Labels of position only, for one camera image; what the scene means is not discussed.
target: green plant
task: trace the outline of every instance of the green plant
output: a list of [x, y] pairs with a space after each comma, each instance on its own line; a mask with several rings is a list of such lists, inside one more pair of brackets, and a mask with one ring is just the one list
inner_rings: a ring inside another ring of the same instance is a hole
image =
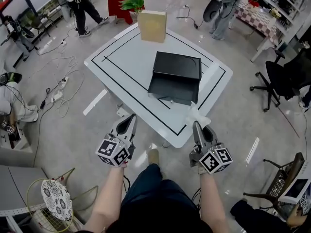
[[122, 10], [134, 9], [137, 14], [142, 10], [142, 7], [144, 6], [144, 0], [124, 0], [120, 3]]

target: checkered tablecloth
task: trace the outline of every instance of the checkered tablecloth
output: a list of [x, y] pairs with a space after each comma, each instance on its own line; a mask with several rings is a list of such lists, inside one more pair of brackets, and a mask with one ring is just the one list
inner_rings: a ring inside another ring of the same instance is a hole
[[270, 14], [264, 11], [261, 12], [259, 8], [254, 8], [248, 4], [247, 0], [241, 0], [239, 9], [235, 13], [237, 14], [237, 18], [263, 33], [270, 41], [274, 42], [277, 39], [276, 26], [269, 27], [270, 20], [272, 19]]

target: black box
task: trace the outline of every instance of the black box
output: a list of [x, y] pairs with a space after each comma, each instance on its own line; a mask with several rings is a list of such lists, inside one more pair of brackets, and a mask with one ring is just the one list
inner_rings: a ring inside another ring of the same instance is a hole
[[201, 73], [200, 58], [157, 52], [148, 93], [181, 104], [197, 103]]

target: beige box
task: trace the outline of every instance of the beige box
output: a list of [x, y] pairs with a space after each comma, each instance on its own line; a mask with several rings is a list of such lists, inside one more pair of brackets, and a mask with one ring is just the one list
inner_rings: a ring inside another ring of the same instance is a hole
[[163, 43], [166, 32], [166, 12], [143, 10], [138, 14], [141, 39]]

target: person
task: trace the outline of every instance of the person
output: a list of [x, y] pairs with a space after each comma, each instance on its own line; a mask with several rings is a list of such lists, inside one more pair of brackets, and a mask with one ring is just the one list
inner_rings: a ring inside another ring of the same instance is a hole
[[243, 199], [237, 202], [230, 213], [235, 217], [236, 222], [243, 227], [247, 233], [311, 233], [311, 216], [301, 216], [299, 204], [292, 210], [286, 222], [280, 218], [260, 209], [254, 209]]
[[209, 31], [212, 37], [216, 40], [224, 40], [224, 34], [232, 19], [235, 8], [239, 5], [240, 0], [222, 0], [223, 10], [217, 13], [217, 18], [214, 20], [212, 29]]
[[301, 102], [299, 102], [299, 106], [303, 109], [308, 109], [311, 101], [311, 85], [309, 87], [309, 91], [305, 94], [303, 98], [301, 98]]
[[37, 48], [22, 35], [21, 30], [18, 30], [17, 28], [17, 23], [13, 20], [11, 16], [5, 16], [3, 18], [3, 21], [4, 25], [6, 26], [9, 32], [7, 39], [12, 38], [14, 40], [18, 48], [24, 54], [23, 61], [26, 61], [29, 57], [29, 51], [31, 51], [34, 48], [37, 50]]
[[229, 232], [212, 175], [200, 175], [200, 217], [199, 210], [185, 192], [174, 181], [163, 179], [157, 149], [148, 152], [148, 162], [122, 202], [124, 166], [111, 168], [84, 233]]
[[109, 17], [102, 18], [94, 5], [89, 0], [67, 0], [69, 7], [73, 10], [76, 20], [79, 37], [87, 37], [91, 35], [90, 31], [85, 30], [86, 11], [98, 25], [103, 25], [109, 21]]
[[36, 122], [38, 107], [29, 106], [22, 97], [18, 83], [8, 82], [0, 85], [0, 115], [9, 116], [11, 127], [15, 130], [15, 122]]

